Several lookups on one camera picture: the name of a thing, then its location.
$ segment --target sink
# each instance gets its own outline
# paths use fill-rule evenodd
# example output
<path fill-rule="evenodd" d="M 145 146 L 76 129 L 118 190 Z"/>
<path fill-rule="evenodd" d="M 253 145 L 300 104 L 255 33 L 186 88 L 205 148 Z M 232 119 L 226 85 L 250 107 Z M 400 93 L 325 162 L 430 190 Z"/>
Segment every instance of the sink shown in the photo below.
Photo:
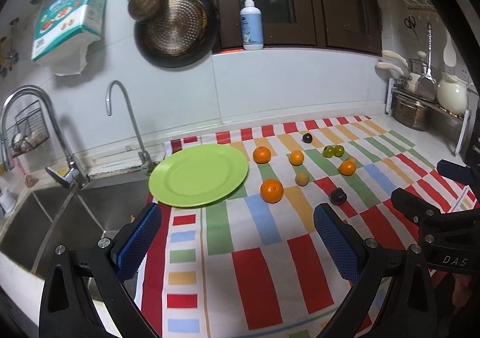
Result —
<path fill-rule="evenodd" d="M 148 178 L 131 173 L 92 180 L 77 191 L 53 187 L 32 192 L 20 207 L 0 242 L 0 252 L 31 273 L 45 278 L 55 248 L 93 247 L 102 237 L 114 238 L 145 206 Z M 101 300 L 88 279 L 92 298 Z M 135 297 L 136 277 L 124 283 Z"/>

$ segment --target faucet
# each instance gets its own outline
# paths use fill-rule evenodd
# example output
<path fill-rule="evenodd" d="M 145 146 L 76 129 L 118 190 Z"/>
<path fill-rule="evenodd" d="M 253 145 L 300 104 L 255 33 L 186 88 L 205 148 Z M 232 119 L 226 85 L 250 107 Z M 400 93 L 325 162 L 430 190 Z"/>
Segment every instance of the faucet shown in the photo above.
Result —
<path fill-rule="evenodd" d="M 8 98 L 5 100 L 5 103 L 3 104 L 3 108 L 0 113 L 0 156 L 3 162 L 4 169 L 6 171 L 10 171 L 14 168 L 11 152 L 9 149 L 9 142 L 6 141 L 7 131 L 5 128 L 5 124 L 7 121 L 7 114 L 12 104 L 18 98 L 23 97 L 24 95 L 33 95 L 43 102 L 46 108 L 46 112 L 49 114 L 55 135 L 57 135 L 60 146 L 63 148 L 63 152 L 67 157 L 67 163 L 70 170 L 64 176 L 58 174 L 51 167 L 47 167 L 45 169 L 46 172 L 50 174 L 52 178 L 58 183 L 60 183 L 64 188 L 69 189 L 74 182 L 76 182 L 80 188 L 83 188 L 89 181 L 88 175 L 85 173 L 82 165 L 73 154 L 70 146 L 68 145 L 65 137 L 62 134 L 62 131 L 60 130 L 59 124 L 57 122 L 57 115 L 55 114 L 55 109 L 53 108 L 50 96 L 43 89 L 34 85 L 25 85 L 19 87 L 12 94 L 10 94 L 10 96 L 8 96 Z"/>
<path fill-rule="evenodd" d="M 143 145 L 142 137 L 140 136 L 140 132 L 138 131 L 137 121 L 135 120 L 134 111 L 131 108 L 130 98 L 128 97 L 127 89 L 119 80 L 111 81 L 109 86 L 106 88 L 106 96 L 105 96 L 106 114 L 109 116 L 112 115 L 112 108 L 110 105 L 110 96 L 112 94 L 112 88 L 114 85 L 117 85 L 118 87 L 120 87 L 120 89 L 122 90 L 123 96 L 125 97 L 128 113 L 130 114 L 130 120 L 131 120 L 131 123 L 133 124 L 133 129 L 135 130 L 135 134 L 137 135 L 138 144 L 140 145 L 141 151 L 138 151 L 138 157 L 140 157 L 140 160 L 142 162 L 141 169 L 145 174 L 149 176 L 152 173 L 153 169 L 155 168 L 155 165 L 152 162 L 152 158 L 150 157 L 150 154 L 148 153 L 148 151 L 145 149 L 145 146 Z"/>

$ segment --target black frying pan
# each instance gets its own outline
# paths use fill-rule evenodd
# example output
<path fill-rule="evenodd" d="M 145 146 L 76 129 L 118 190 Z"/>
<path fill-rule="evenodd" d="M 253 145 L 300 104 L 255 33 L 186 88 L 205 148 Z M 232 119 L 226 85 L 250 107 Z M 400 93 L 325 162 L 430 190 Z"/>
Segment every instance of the black frying pan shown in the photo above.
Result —
<path fill-rule="evenodd" d="M 220 15 L 212 0 L 167 0 L 154 21 L 135 23 L 135 42 L 142 56 L 164 68 L 195 63 L 214 46 Z"/>

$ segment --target wire basket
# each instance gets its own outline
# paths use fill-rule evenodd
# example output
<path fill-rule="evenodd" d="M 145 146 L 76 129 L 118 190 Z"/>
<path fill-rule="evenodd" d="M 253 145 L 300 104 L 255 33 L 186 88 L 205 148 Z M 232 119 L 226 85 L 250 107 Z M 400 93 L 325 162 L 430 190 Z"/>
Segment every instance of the wire basket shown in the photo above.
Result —
<path fill-rule="evenodd" d="M 35 101 L 15 116 L 15 124 L 7 129 L 7 142 L 12 157 L 37 148 L 50 137 L 40 101 Z"/>

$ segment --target metal screw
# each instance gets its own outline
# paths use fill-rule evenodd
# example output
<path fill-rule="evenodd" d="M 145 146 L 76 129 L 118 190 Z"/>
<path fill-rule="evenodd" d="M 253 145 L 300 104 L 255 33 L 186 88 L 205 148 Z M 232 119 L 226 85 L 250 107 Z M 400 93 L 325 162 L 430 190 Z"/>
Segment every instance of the metal screw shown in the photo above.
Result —
<path fill-rule="evenodd" d="M 411 249 L 415 254 L 420 254 L 422 252 L 422 248 L 418 244 L 412 244 Z"/>
<path fill-rule="evenodd" d="M 66 250 L 65 246 L 63 246 L 62 244 L 57 246 L 57 248 L 55 249 L 55 254 L 63 254 L 63 252 Z"/>
<path fill-rule="evenodd" d="M 103 237 L 102 239 L 100 239 L 100 240 L 98 241 L 97 244 L 98 244 L 99 248 L 104 249 L 105 247 L 108 247 L 108 246 L 109 246 L 109 244 L 110 244 L 110 239 L 107 238 L 107 237 Z"/>
<path fill-rule="evenodd" d="M 371 249 L 375 249 L 376 247 L 378 247 L 378 242 L 372 237 L 369 237 L 368 239 L 366 239 L 365 244 Z"/>

